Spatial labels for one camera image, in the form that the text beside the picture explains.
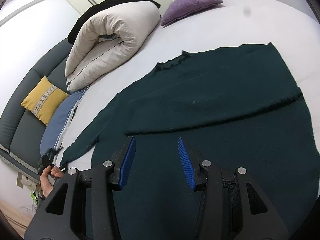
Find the person's left hand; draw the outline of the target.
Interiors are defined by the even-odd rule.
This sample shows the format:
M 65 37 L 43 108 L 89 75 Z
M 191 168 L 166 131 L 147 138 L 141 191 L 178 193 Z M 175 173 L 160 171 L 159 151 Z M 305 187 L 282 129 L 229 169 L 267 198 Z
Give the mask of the person's left hand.
M 40 184 L 41 184 L 41 189 L 42 189 L 44 198 L 47 198 L 54 188 L 51 181 L 55 178 L 62 178 L 62 177 L 63 177 L 63 172 L 57 166 L 51 167 L 49 165 L 43 170 L 40 176 Z

